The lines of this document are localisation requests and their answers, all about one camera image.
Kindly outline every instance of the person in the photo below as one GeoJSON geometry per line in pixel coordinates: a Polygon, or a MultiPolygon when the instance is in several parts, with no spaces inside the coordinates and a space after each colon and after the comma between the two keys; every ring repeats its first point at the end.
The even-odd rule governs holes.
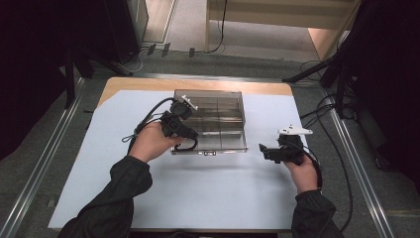
{"type": "MultiPolygon", "coordinates": [[[[182,141],[180,137],[165,137],[159,122],[147,125],[138,135],[129,155],[111,168],[109,183],[79,211],[77,217],[64,225],[58,238],[128,237],[134,213],[133,197],[152,186],[148,162],[182,141]]],[[[336,210],[334,204],[317,189],[312,162],[304,158],[300,166],[285,165],[298,193],[291,225],[293,237],[343,237],[332,220],[336,210]]]]}

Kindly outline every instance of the black cable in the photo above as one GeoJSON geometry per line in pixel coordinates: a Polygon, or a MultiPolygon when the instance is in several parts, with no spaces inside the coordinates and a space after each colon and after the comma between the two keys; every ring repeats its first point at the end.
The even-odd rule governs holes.
{"type": "Polygon", "coordinates": [[[303,150],[302,148],[300,148],[298,145],[296,145],[296,144],[294,144],[294,143],[292,143],[292,142],[289,142],[289,141],[287,141],[287,140],[282,140],[282,139],[277,139],[277,141],[280,141],[280,142],[282,142],[282,143],[286,143],[287,145],[289,145],[289,146],[292,146],[292,147],[294,147],[294,148],[296,148],[296,149],[298,149],[299,151],[301,151],[303,154],[305,154],[305,156],[307,156],[311,161],[315,161],[315,162],[317,162],[317,160],[315,160],[313,157],[312,157],[312,155],[311,154],[309,154],[307,151],[305,151],[305,150],[303,150]]]}
{"type": "Polygon", "coordinates": [[[125,142],[128,142],[128,141],[130,141],[130,145],[129,145],[129,149],[128,149],[128,152],[127,152],[127,155],[130,153],[130,150],[132,149],[132,147],[133,147],[133,145],[134,145],[134,143],[136,142],[136,138],[137,138],[137,136],[139,135],[139,133],[142,131],[142,129],[143,128],[145,128],[145,126],[148,124],[148,121],[149,121],[149,118],[151,118],[151,116],[152,116],[152,114],[162,105],[162,104],[164,104],[165,102],[167,102],[167,101],[172,101],[172,102],[174,102],[174,101],[176,101],[176,99],[175,98],[173,98],[173,97],[168,97],[168,98],[165,98],[164,100],[162,100],[161,102],[159,102],[154,108],[152,108],[152,110],[149,112],[149,114],[145,117],[145,119],[143,119],[143,121],[141,122],[141,123],[139,123],[139,125],[136,127],[136,129],[134,130],[134,134],[133,135],[131,135],[131,136],[128,136],[128,137],[125,137],[125,138],[123,138],[122,139],[122,141],[125,143],[125,142]]]}
{"type": "Polygon", "coordinates": [[[168,116],[165,117],[160,117],[160,118],[155,118],[153,120],[148,121],[145,126],[143,126],[143,128],[147,127],[149,124],[151,124],[152,122],[156,122],[157,120],[160,120],[161,118],[168,118],[168,116]]]}
{"type": "Polygon", "coordinates": [[[225,9],[223,10],[223,18],[222,18],[222,36],[220,38],[219,46],[217,46],[216,49],[210,51],[209,54],[217,52],[217,50],[219,50],[220,46],[222,46],[223,39],[225,37],[224,30],[225,30],[225,17],[226,17],[226,6],[227,5],[228,5],[228,0],[225,0],[225,9]]]}
{"type": "MultiPolygon", "coordinates": [[[[328,97],[330,97],[330,96],[331,96],[331,95],[327,95],[326,97],[324,97],[324,98],[323,98],[323,99],[322,99],[322,100],[318,103],[317,108],[319,108],[319,107],[320,107],[320,105],[322,104],[322,102],[323,102],[325,99],[327,99],[328,97]]],[[[349,191],[349,215],[348,215],[348,217],[347,217],[346,222],[344,223],[344,225],[343,225],[343,226],[342,226],[342,228],[340,229],[340,231],[341,231],[341,232],[343,232],[343,231],[347,228],[347,226],[349,225],[350,220],[352,219],[352,215],[353,215],[353,194],[352,194],[352,187],[351,187],[351,185],[350,185],[350,180],[349,180],[349,175],[348,175],[348,173],[347,173],[346,165],[344,164],[344,159],[343,159],[342,155],[340,154],[340,151],[339,151],[339,149],[338,149],[338,147],[337,147],[336,143],[334,143],[333,138],[332,138],[332,137],[331,137],[331,135],[328,133],[327,129],[325,128],[324,124],[323,124],[323,123],[322,123],[322,121],[321,121],[321,118],[318,118],[318,121],[319,121],[319,124],[321,125],[322,129],[324,130],[325,134],[326,134],[326,135],[327,135],[327,137],[330,139],[331,144],[334,146],[334,149],[336,150],[337,155],[338,155],[338,156],[339,156],[339,158],[340,158],[340,163],[341,163],[342,168],[343,168],[343,172],[344,172],[344,176],[345,176],[345,179],[346,179],[347,188],[348,188],[348,191],[349,191]]]]}
{"type": "Polygon", "coordinates": [[[198,145],[198,140],[197,140],[197,139],[194,139],[194,145],[192,145],[190,148],[178,149],[178,147],[179,147],[180,145],[176,145],[176,146],[174,146],[174,148],[173,148],[173,149],[174,149],[176,152],[193,151],[193,150],[197,147],[197,145],[198,145]]]}
{"type": "MultiPolygon", "coordinates": [[[[331,111],[333,108],[329,108],[328,110],[326,110],[325,112],[323,112],[321,114],[321,117],[324,116],[325,114],[327,114],[327,112],[331,111]]],[[[312,125],[314,125],[317,121],[319,120],[318,116],[315,116],[314,118],[312,118],[311,120],[309,120],[305,126],[303,128],[308,129],[309,127],[311,127],[312,125]]]]}
{"type": "Polygon", "coordinates": [[[316,112],[317,112],[317,111],[319,111],[319,110],[322,110],[322,109],[325,109],[325,108],[328,108],[328,107],[334,107],[334,105],[335,105],[335,104],[327,104],[327,105],[324,105],[324,106],[322,106],[321,108],[318,108],[318,109],[316,109],[316,110],[313,110],[313,111],[311,111],[311,112],[308,112],[308,113],[306,113],[306,114],[303,114],[303,115],[299,116],[299,118],[300,118],[300,120],[302,120],[302,119],[304,119],[305,117],[310,116],[310,115],[312,115],[312,114],[316,113],[316,112]]]}
{"type": "Polygon", "coordinates": [[[320,164],[319,163],[319,159],[318,159],[318,157],[315,155],[315,153],[309,148],[309,147],[307,147],[307,146],[303,146],[303,148],[306,148],[306,149],[308,149],[309,150],[309,152],[313,155],[313,157],[315,158],[315,160],[316,160],[316,162],[318,162],[318,164],[320,164]]]}
{"type": "MultiPolygon", "coordinates": [[[[308,61],[306,61],[306,62],[304,62],[303,64],[301,64],[300,65],[300,72],[302,72],[303,71],[303,66],[304,65],[306,65],[307,63],[309,63],[309,62],[313,62],[313,61],[316,61],[316,62],[320,62],[319,60],[308,60],[308,61]]],[[[311,78],[311,77],[309,77],[309,76],[307,76],[306,78],[308,78],[309,80],[312,80],[312,81],[319,81],[320,79],[321,79],[321,77],[322,77],[322,75],[321,75],[321,73],[319,73],[319,70],[317,71],[317,73],[318,73],[318,75],[319,75],[319,77],[320,78],[311,78]]]]}
{"type": "MultiPolygon", "coordinates": [[[[216,0],[216,8],[217,9],[219,9],[219,4],[218,4],[218,1],[216,0]]],[[[217,29],[219,30],[219,34],[222,36],[223,35],[223,32],[222,32],[222,30],[220,29],[220,21],[219,21],[219,19],[217,20],[217,29]]],[[[225,46],[225,44],[223,44],[223,51],[222,52],[224,52],[225,51],[225,49],[226,49],[226,46],[225,46]]]]}
{"type": "MultiPolygon", "coordinates": [[[[332,93],[332,94],[329,94],[328,96],[326,96],[326,97],[324,97],[322,100],[325,100],[327,97],[331,97],[331,96],[336,96],[337,95],[337,93],[332,93]]],[[[349,98],[355,98],[355,96],[354,95],[349,95],[349,94],[345,94],[344,95],[345,97],[349,97],[349,98]]],[[[335,107],[336,106],[336,103],[333,103],[333,104],[327,104],[327,105],[324,105],[324,106],[322,106],[322,107],[320,107],[320,108],[318,108],[318,109],[316,109],[316,110],[314,110],[314,111],[312,111],[312,112],[309,112],[309,113],[306,113],[306,114],[304,114],[304,115],[302,115],[302,116],[300,116],[300,119],[303,119],[303,118],[305,118],[306,116],[308,116],[308,115],[310,115],[310,114],[312,114],[312,113],[315,113],[316,111],[319,111],[319,110],[322,110],[322,109],[324,109],[325,107],[328,107],[329,105],[332,105],[332,107],[335,107]]],[[[343,118],[344,119],[348,119],[348,120],[356,120],[356,117],[355,117],[355,109],[352,107],[352,105],[353,105],[353,103],[343,103],[343,108],[342,108],[342,116],[343,116],[343,118]],[[345,113],[344,113],[344,110],[343,109],[351,109],[351,110],[353,110],[353,115],[352,116],[346,116],[345,115],[345,113]]]]}

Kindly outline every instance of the gray floor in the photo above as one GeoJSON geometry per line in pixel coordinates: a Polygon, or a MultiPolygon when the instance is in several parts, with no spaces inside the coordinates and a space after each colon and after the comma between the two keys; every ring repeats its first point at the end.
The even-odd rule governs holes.
{"type": "MultiPolygon", "coordinates": [[[[304,32],[301,32],[301,34],[302,45],[310,46],[308,36],[304,32]]],[[[171,36],[173,36],[173,32],[169,32],[168,38],[170,39],[171,36]]],[[[135,76],[141,76],[142,73],[167,73],[246,77],[253,81],[280,82],[282,78],[291,77],[298,73],[303,61],[314,60],[314,49],[308,48],[305,50],[312,55],[310,57],[302,54],[298,49],[290,48],[291,45],[288,44],[293,43],[292,41],[292,43],[280,45],[281,48],[287,49],[289,53],[277,52],[275,58],[266,58],[265,55],[259,57],[248,56],[247,54],[252,49],[248,51],[247,48],[237,48],[238,51],[233,54],[234,57],[196,55],[194,58],[189,58],[186,54],[169,53],[168,56],[162,58],[159,53],[155,53],[151,56],[143,56],[143,67],[140,71],[135,72],[135,76]]],[[[226,52],[230,43],[226,42],[225,44],[227,45],[226,52]]],[[[179,44],[179,46],[187,46],[189,49],[191,45],[179,44]]],[[[139,65],[138,61],[133,61],[125,66],[136,68],[139,65]]],[[[99,64],[95,64],[95,75],[92,79],[86,79],[86,88],[81,94],[80,104],[55,152],[50,168],[23,219],[16,237],[56,237],[57,232],[47,228],[53,214],[53,208],[47,207],[47,204],[50,200],[57,202],[59,199],[63,185],[77,156],[92,115],[84,112],[84,110],[93,111],[96,108],[105,83],[111,76],[114,76],[114,73],[99,64]]],[[[323,89],[312,80],[303,80],[293,84],[292,90],[300,114],[314,110],[317,103],[324,97],[323,89]]],[[[0,206],[0,224],[6,221],[17,196],[31,175],[63,113],[64,103],[65,93],[33,128],[22,146],[11,156],[0,161],[0,180],[2,181],[0,184],[0,202],[2,204],[0,206]]],[[[331,116],[324,116],[323,122],[334,141],[339,145],[349,172],[354,194],[353,218],[345,231],[345,235],[346,237],[379,237],[331,116]]],[[[385,173],[378,170],[374,164],[373,154],[358,123],[346,120],[346,124],[354,138],[372,185],[388,215],[395,237],[417,237],[420,234],[420,227],[418,226],[420,223],[420,197],[413,183],[398,172],[385,173]]],[[[334,219],[340,227],[346,220],[349,209],[349,197],[343,169],[337,153],[320,125],[315,124],[312,130],[314,135],[307,136],[308,145],[322,162],[325,180],[324,194],[337,206],[338,211],[334,219]]],[[[289,234],[282,234],[282,236],[289,237],[289,234]]]]}
{"type": "MultiPolygon", "coordinates": [[[[204,51],[205,24],[206,0],[177,0],[165,42],[174,51],[204,51]]],[[[210,21],[210,50],[219,45],[221,28],[221,22],[210,21]]],[[[319,59],[305,28],[234,22],[225,22],[223,45],[216,54],[271,60],[319,59]]]]}

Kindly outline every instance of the cable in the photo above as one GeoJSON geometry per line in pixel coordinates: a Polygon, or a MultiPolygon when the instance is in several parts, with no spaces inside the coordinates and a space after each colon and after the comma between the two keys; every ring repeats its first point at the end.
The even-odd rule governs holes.
{"type": "Polygon", "coordinates": [[[126,68],[126,67],[124,67],[124,66],[122,66],[120,63],[119,63],[119,66],[121,67],[121,68],[123,68],[124,70],[126,70],[126,71],[128,71],[128,72],[138,72],[138,71],[140,71],[141,69],[142,69],[142,67],[143,67],[143,61],[142,61],[142,58],[140,58],[140,55],[143,53],[143,52],[145,52],[146,50],[142,50],[142,51],[140,51],[139,52],[139,54],[138,54],[138,59],[139,59],[139,61],[140,61],[140,66],[137,68],[137,69],[129,69],[129,68],[126,68]]]}
{"type": "MultiPolygon", "coordinates": [[[[318,103],[317,108],[319,108],[319,107],[320,107],[320,105],[322,104],[322,102],[323,102],[325,99],[327,99],[328,97],[330,97],[330,96],[331,96],[331,95],[327,95],[326,97],[324,97],[324,98],[323,98],[323,99],[322,99],[322,100],[318,103]]],[[[353,215],[353,194],[352,194],[352,187],[351,187],[351,185],[350,185],[350,180],[349,180],[349,175],[348,175],[348,172],[347,172],[347,169],[346,169],[346,165],[344,164],[344,159],[343,159],[342,155],[340,154],[340,151],[339,151],[339,149],[337,148],[336,143],[334,142],[333,138],[332,138],[332,137],[330,136],[330,134],[328,133],[328,131],[327,131],[327,129],[325,128],[324,124],[322,123],[322,121],[321,121],[321,118],[320,118],[320,117],[318,117],[318,121],[319,121],[319,124],[321,125],[322,129],[324,130],[325,134],[327,135],[327,137],[330,139],[331,143],[333,144],[334,149],[335,149],[335,150],[336,150],[336,152],[337,152],[337,155],[339,156],[340,163],[341,163],[341,165],[342,165],[343,172],[344,172],[344,176],[345,176],[345,179],[346,179],[347,188],[348,188],[348,191],[349,191],[349,215],[348,215],[348,217],[347,217],[346,222],[343,224],[342,228],[340,229],[340,231],[341,231],[341,232],[343,232],[343,231],[347,228],[347,226],[349,225],[350,220],[352,219],[352,215],[353,215]]]]}
{"type": "MultiPolygon", "coordinates": [[[[324,116],[325,114],[327,114],[327,112],[331,111],[332,109],[333,109],[333,108],[329,108],[328,110],[326,110],[325,112],[323,112],[323,113],[321,114],[321,116],[320,116],[320,117],[324,116]]],[[[305,126],[304,126],[303,128],[308,129],[309,127],[311,127],[312,125],[314,125],[314,124],[315,124],[318,120],[319,120],[318,116],[316,116],[316,117],[312,118],[311,120],[309,120],[309,121],[305,124],[305,126]]]]}
{"type": "Polygon", "coordinates": [[[319,111],[319,110],[321,110],[321,109],[328,108],[328,107],[334,107],[334,105],[335,105],[335,104],[327,104],[327,105],[324,105],[324,106],[322,106],[322,107],[321,107],[321,108],[319,108],[319,109],[316,109],[316,110],[313,110],[313,111],[311,111],[311,112],[308,112],[308,113],[306,113],[306,114],[301,115],[301,116],[300,116],[300,119],[304,119],[305,117],[310,116],[311,114],[314,114],[314,113],[316,113],[317,111],[319,111]]]}
{"type": "MultiPolygon", "coordinates": [[[[313,61],[315,61],[315,62],[320,62],[319,60],[308,60],[308,61],[306,61],[306,62],[304,62],[303,64],[301,64],[300,65],[300,72],[302,72],[303,70],[302,70],[302,68],[303,68],[303,66],[304,65],[306,65],[307,63],[309,63],[309,62],[313,62],[313,61]]],[[[316,79],[316,78],[311,78],[311,77],[309,77],[309,76],[307,76],[306,78],[308,78],[309,80],[312,80],[312,81],[319,81],[321,78],[318,78],[318,79],[316,79]]]]}
{"type": "Polygon", "coordinates": [[[224,30],[225,30],[225,17],[226,17],[226,6],[228,5],[228,0],[225,0],[225,9],[223,10],[223,18],[222,18],[222,36],[221,36],[221,38],[220,38],[220,43],[219,43],[219,46],[217,46],[217,48],[216,49],[214,49],[214,50],[212,50],[212,51],[210,51],[209,53],[211,54],[211,53],[215,53],[215,52],[217,52],[217,50],[219,50],[219,48],[220,48],[220,46],[222,45],[222,43],[223,43],[223,39],[224,39],[224,37],[225,37],[225,35],[224,35],[224,30]]]}
{"type": "Polygon", "coordinates": [[[308,157],[311,161],[318,162],[317,160],[315,160],[315,159],[312,157],[312,155],[311,155],[311,154],[309,154],[307,151],[305,151],[305,150],[303,150],[302,148],[300,148],[298,145],[296,145],[296,144],[294,144],[294,143],[292,143],[292,142],[286,141],[286,140],[282,140],[282,139],[277,139],[277,141],[280,141],[280,142],[286,143],[287,145],[292,146],[292,147],[294,147],[294,148],[298,149],[298,150],[299,150],[299,151],[301,151],[303,154],[305,154],[305,156],[307,156],[307,157],[308,157]]]}
{"type": "Polygon", "coordinates": [[[194,145],[192,145],[190,148],[178,149],[180,145],[176,145],[173,147],[173,149],[177,152],[193,151],[197,147],[197,145],[198,145],[198,140],[194,139],[194,145]]]}
{"type": "Polygon", "coordinates": [[[160,117],[160,118],[155,118],[155,119],[153,119],[153,120],[150,120],[150,121],[148,121],[146,124],[145,124],[145,126],[143,126],[143,128],[145,128],[145,127],[147,127],[149,124],[151,124],[152,122],[156,122],[156,121],[158,121],[158,120],[160,120],[161,118],[168,118],[167,116],[165,116],[165,117],[160,117]]]}
{"type": "Polygon", "coordinates": [[[127,152],[127,155],[130,153],[130,150],[132,149],[132,147],[133,147],[133,145],[134,145],[134,143],[136,142],[136,138],[137,138],[137,136],[139,135],[139,133],[143,130],[143,128],[145,128],[145,126],[148,124],[148,121],[150,120],[149,118],[151,118],[151,116],[152,116],[152,114],[162,105],[162,104],[164,104],[165,102],[167,102],[167,101],[176,101],[176,99],[175,98],[173,98],[173,97],[168,97],[168,98],[165,98],[164,100],[162,100],[161,102],[159,102],[150,112],[149,112],[149,114],[145,117],[145,119],[143,119],[142,120],[142,122],[141,123],[139,123],[139,125],[136,127],[136,129],[134,130],[134,133],[133,133],[133,135],[130,135],[130,136],[127,136],[127,137],[124,137],[123,139],[122,139],[122,142],[124,142],[124,143],[126,143],[126,142],[129,142],[130,141],[130,145],[129,145],[129,149],[128,149],[128,152],[127,152]]]}
{"type": "MultiPolygon", "coordinates": [[[[218,1],[218,0],[216,0],[216,9],[219,9],[219,1],[218,1]]],[[[220,35],[222,36],[222,35],[223,35],[223,32],[222,32],[222,30],[220,29],[219,16],[217,17],[217,29],[219,30],[219,33],[220,33],[220,35]]],[[[226,50],[226,46],[225,46],[225,44],[223,44],[223,51],[222,51],[221,53],[219,53],[218,55],[222,54],[225,50],[226,50]]]]}
{"type": "Polygon", "coordinates": [[[309,147],[307,147],[307,146],[303,146],[303,148],[308,149],[308,150],[309,150],[309,152],[310,152],[310,153],[313,155],[313,157],[315,158],[316,162],[318,162],[318,164],[320,164],[318,157],[315,155],[315,153],[314,153],[311,149],[309,149],[309,147]]]}

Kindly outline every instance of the metal rail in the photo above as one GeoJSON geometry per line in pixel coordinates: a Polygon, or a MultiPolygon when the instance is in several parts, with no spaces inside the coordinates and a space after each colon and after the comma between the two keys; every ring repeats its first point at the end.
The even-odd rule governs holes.
{"type": "Polygon", "coordinates": [[[29,177],[25,187],[21,191],[18,199],[16,200],[12,211],[10,212],[3,228],[0,231],[0,238],[12,238],[15,237],[19,226],[22,223],[22,220],[25,217],[26,212],[28,211],[35,194],[37,193],[38,188],[43,181],[43,178],[50,166],[53,156],[56,149],[61,142],[62,137],[64,136],[65,131],[71,121],[71,118],[74,115],[75,110],[80,102],[82,92],[85,87],[85,81],[83,78],[80,78],[76,85],[77,95],[73,103],[65,109],[61,115],[61,118],[58,121],[52,135],[44,148],[43,153],[41,154],[35,168],[29,177]]]}
{"type": "MultiPolygon", "coordinates": [[[[164,74],[164,73],[139,73],[135,77],[144,78],[172,78],[172,79],[195,79],[195,80],[220,80],[220,81],[240,81],[240,82],[266,82],[266,83],[281,83],[280,78],[263,78],[263,77],[235,77],[235,76],[211,76],[211,75],[191,75],[191,74],[164,74]]],[[[302,87],[317,87],[319,82],[309,79],[302,79],[290,86],[302,87]]]]}
{"type": "MultiPolygon", "coordinates": [[[[326,90],[324,90],[324,94],[325,96],[328,95],[326,90]]],[[[358,180],[359,186],[361,187],[362,194],[364,195],[365,201],[367,203],[367,208],[370,211],[370,215],[373,219],[379,236],[382,238],[394,237],[385,211],[383,210],[379,198],[377,197],[370,179],[368,178],[368,174],[365,171],[358,151],[352,141],[346,123],[340,119],[335,110],[331,110],[331,116],[333,118],[334,124],[336,125],[346,153],[349,157],[349,162],[355,173],[356,179],[358,180]]]]}

